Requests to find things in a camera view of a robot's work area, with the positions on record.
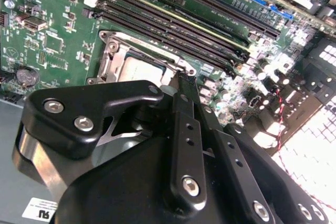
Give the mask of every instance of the pcie slot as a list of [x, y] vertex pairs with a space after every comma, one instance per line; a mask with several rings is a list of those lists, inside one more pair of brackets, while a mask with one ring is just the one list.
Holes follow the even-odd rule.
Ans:
[[141, 16], [141, 15], [133, 12], [132, 10], [126, 9], [122, 6], [112, 5], [112, 4], [103, 4], [103, 5], [98, 6], [98, 7], [100, 7], [103, 10], [106, 10], [108, 12], [111, 12], [111, 13], [119, 12], [119, 13], [122, 13], [122, 14], [126, 15], [128, 18], [133, 18], [135, 20], [139, 20], [143, 24], [147, 25], [149, 29], [156, 29], [163, 34], [167, 33], [168, 36], [174, 36], [175, 38], [180, 39], [181, 41], [185, 41], [186, 43], [189, 43], [190, 45], [193, 45], [194, 47], [200, 48], [201, 50], [211, 52], [219, 58], [225, 58], [227, 60], [232, 60], [234, 63], [242, 63], [243, 62], [243, 61], [237, 61], [237, 58], [230, 57], [226, 54], [222, 54], [220, 51], [218, 51], [218, 49], [214, 49], [207, 44], [203, 44], [199, 41], [196, 41], [194, 38], [190, 38], [186, 34], [179, 34], [175, 30], [173, 30], [169, 27], [166, 27], [166, 26], [164, 26], [160, 23], [158, 24], [155, 21], [149, 20], [148, 18], [146, 18], [146, 16]]
[[280, 35], [280, 31], [242, 12], [241, 10], [233, 6], [230, 6], [229, 4], [221, 0], [194, 0], [194, 1], [203, 4], [209, 7], [211, 10], [223, 14], [224, 16], [232, 19], [233, 21], [245, 25], [254, 31], [257, 31], [261, 34], [265, 34], [271, 39], [277, 39]]
[[164, 43], [165, 45], [183, 52], [187, 55], [190, 55], [191, 57], [195, 59], [199, 59], [205, 63], [211, 64], [214, 67], [218, 67], [220, 69], [224, 70], [230, 70], [232, 71], [232, 68], [229, 68], [228, 64], [229, 62], [227, 60], [215, 57], [211, 54], [205, 54], [204, 52], [196, 50], [195, 47], [192, 45], [188, 45], [186, 43], [184, 44], [179, 44], [176, 41], [173, 41], [172, 38], [168, 39], [163, 37], [160, 34], [157, 34], [157, 31], [151, 30], [151, 29], [146, 29], [144, 27], [141, 27], [141, 22], [130, 22], [130, 20], [126, 18], [119, 17], [117, 15], [113, 15], [112, 13], [106, 13], [106, 12], [95, 12], [91, 14], [92, 17], [94, 18], [102, 18], [104, 20], [107, 20], [109, 22], [116, 23], [120, 26], [125, 27], [126, 29], [129, 29], [131, 31], [135, 31], [137, 33], [143, 34], [147, 36], [148, 38], [151, 38], [155, 41]]
[[214, 45], [219, 45], [220, 47], [222, 47], [224, 50], [226, 50], [228, 53], [235, 55], [237, 58], [241, 58], [241, 60], [246, 61], [247, 60], [247, 55], [248, 52], [243, 51], [241, 49], [238, 49], [237, 47], [227, 43], [224, 40], [218, 39], [210, 34], [207, 34], [204, 31], [201, 31], [199, 29], [196, 29], [195, 27], [192, 27], [191, 25], [184, 23], [174, 17], [171, 17], [159, 10], [156, 10], [154, 8], [152, 8], [151, 6], [148, 6], [146, 4], [143, 4], [139, 1], [136, 0], [120, 0], [123, 1], [127, 4], [130, 4], [136, 8], [138, 8], [139, 10], [143, 11], [144, 13], [148, 13], [150, 15], [152, 15], [153, 17], [157, 18], [157, 19], [161, 19], [167, 22], [167, 24], [175, 25], [178, 26], [179, 28], [181, 28], [181, 30], [185, 30], [185, 32], [183, 32], [183, 34], [190, 34], [193, 35], [195, 37], [198, 38], [205, 38], [209, 41], [211, 41]]

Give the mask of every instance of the white label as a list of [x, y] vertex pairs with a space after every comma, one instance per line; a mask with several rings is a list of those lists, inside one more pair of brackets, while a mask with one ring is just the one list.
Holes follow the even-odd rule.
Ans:
[[31, 198], [22, 217], [32, 220], [50, 222], [57, 209], [57, 203], [49, 200]]

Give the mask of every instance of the metal bracket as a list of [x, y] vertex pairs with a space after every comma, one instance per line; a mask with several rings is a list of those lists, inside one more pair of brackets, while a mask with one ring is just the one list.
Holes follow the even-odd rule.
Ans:
[[233, 136], [246, 157], [252, 174], [284, 223], [327, 224], [323, 210], [259, 147], [237, 124], [228, 124], [224, 131]]
[[39, 90], [27, 98], [22, 123], [32, 137], [60, 154], [84, 158], [96, 147], [104, 118], [119, 118], [128, 108], [162, 99], [162, 91], [148, 81]]
[[[87, 80], [88, 84], [118, 82], [125, 62], [125, 57], [130, 50], [140, 53], [166, 68], [160, 80], [162, 85], [168, 85], [172, 76], [174, 76], [178, 70], [186, 71], [190, 76], [197, 74], [196, 69], [181, 57], [127, 34], [103, 30], [99, 32], [99, 37], [106, 44], [106, 47], [98, 75], [96, 78], [89, 78]], [[155, 58], [143, 50], [129, 44], [127, 41], [162, 55], [163, 57], [170, 59], [170, 61]]]
[[26, 129], [21, 134], [19, 150], [32, 162], [56, 202], [76, 178], [93, 169], [91, 157], [68, 159], [33, 138]]
[[170, 190], [166, 202], [179, 215], [192, 216], [206, 204], [206, 183], [200, 123], [194, 103], [176, 93], [173, 101], [174, 135]]
[[239, 213], [241, 223], [275, 224], [271, 210], [252, 175], [236, 140], [223, 132], [215, 113], [205, 105], [199, 105], [198, 115], [204, 148], [211, 148], [223, 169], [223, 180]]

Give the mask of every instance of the cable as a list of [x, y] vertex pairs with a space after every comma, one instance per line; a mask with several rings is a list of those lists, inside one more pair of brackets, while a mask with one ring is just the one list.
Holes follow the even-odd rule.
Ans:
[[[280, 115], [280, 121], [279, 121], [279, 134], [278, 134], [278, 154], [279, 154], [279, 158], [280, 158], [280, 161], [281, 161], [281, 164], [282, 164], [282, 166], [283, 166], [283, 168], [285, 169], [285, 172], [292, 178], [292, 176], [289, 174], [289, 171], [288, 171], [288, 169], [287, 169], [287, 167], [286, 167], [286, 165], [285, 165], [285, 163], [284, 163], [284, 160], [282, 159], [282, 156], [281, 156], [281, 152], [280, 152], [280, 150], [281, 150], [281, 147], [282, 147], [282, 143], [281, 143], [281, 133], [282, 133], [282, 130], [281, 130], [281, 126], [282, 126], [282, 124], [283, 124], [283, 120], [284, 120], [284, 117], [283, 117], [283, 109], [284, 109], [284, 107], [285, 107], [285, 104], [284, 104], [284, 99], [283, 99], [283, 97], [281, 96], [281, 94], [280, 94], [280, 90], [279, 89], [277, 89], [277, 96], [279, 97], [279, 104], [280, 104], [280, 112], [279, 112], [279, 115]], [[303, 189], [303, 187], [302, 187], [302, 185], [299, 185], [301, 188], [302, 188], [302, 190], [304, 190], [312, 199], [314, 199], [315, 201], [317, 201], [319, 204], [321, 204], [321, 205], [324, 205], [324, 206], [326, 206], [326, 207], [328, 207], [328, 208], [330, 208], [330, 209], [332, 209], [332, 210], [334, 210], [334, 211], [336, 211], [336, 208], [335, 207], [333, 207], [332, 205], [330, 205], [330, 204], [326, 204], [326, 203], [324, 203], [322, 200], [320, 200], [320, 199], [318, 199], [315, 195], [312, 195], [312, 194], [310, 194], [309, 192], [307, 192], [305, 189]]]

